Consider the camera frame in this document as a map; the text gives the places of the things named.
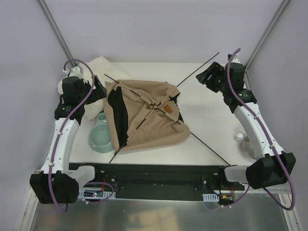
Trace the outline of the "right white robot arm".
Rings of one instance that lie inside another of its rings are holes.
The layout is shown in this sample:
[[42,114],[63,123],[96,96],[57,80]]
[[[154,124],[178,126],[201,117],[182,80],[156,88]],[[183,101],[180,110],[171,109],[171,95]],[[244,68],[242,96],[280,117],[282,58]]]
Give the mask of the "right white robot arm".
[[229,189],[234,182],[249,184],[253,189],[285,184],[289,181],[296,158],[276,142],[263,120],[257,100],[244,87],[245,68],[237,58],[225,66],[213,62],[196,79],[213,92],[221,92],[225,104],[244,128],[255,155],[250,166],[230,166],[217,177],[217,186]]

